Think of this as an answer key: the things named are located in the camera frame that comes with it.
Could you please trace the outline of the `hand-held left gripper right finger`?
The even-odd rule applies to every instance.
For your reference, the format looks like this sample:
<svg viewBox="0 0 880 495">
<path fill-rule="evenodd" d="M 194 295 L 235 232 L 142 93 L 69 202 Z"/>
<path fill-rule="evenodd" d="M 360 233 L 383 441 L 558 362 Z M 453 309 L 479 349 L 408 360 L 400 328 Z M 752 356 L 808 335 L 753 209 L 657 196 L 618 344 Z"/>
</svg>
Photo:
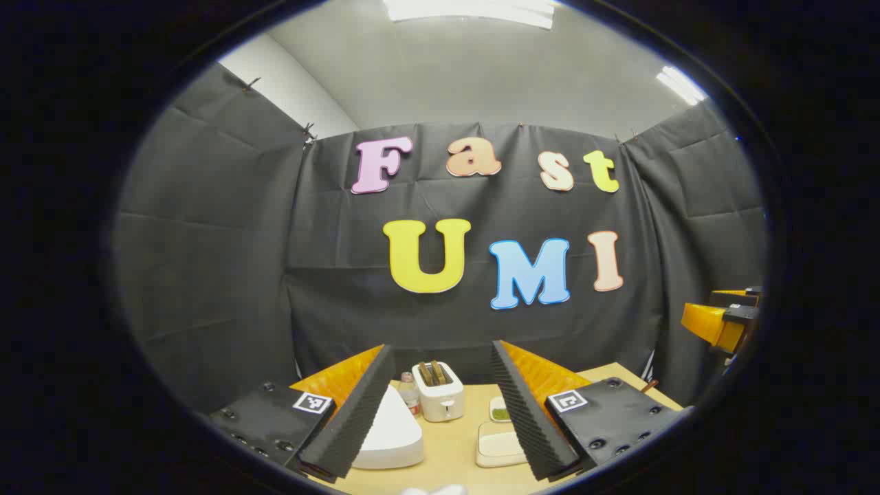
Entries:
<svg viewBox="0 0 880 495">
<path fill-rule="evenodd" d="M 612 376 L 587 380 L 509 342 L 490 366 L 535 479 L 556 481 L 610 463 L 688 415 Z"/>
</svg>

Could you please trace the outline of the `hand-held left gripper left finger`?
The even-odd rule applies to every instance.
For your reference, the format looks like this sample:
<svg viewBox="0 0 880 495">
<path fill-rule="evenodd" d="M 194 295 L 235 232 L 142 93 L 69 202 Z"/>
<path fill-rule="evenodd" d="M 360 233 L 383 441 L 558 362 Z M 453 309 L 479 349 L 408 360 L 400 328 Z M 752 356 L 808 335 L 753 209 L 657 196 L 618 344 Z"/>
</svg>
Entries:
<svg viewBox="0 0 880 495">
<path fill-rule="evenodd" d="M 273 463 L 334 483 L 348 475 L 394 370 L 392 346 L 378 345 L 289 386 L 265 382 L 210 420 Z"/>
</svg>

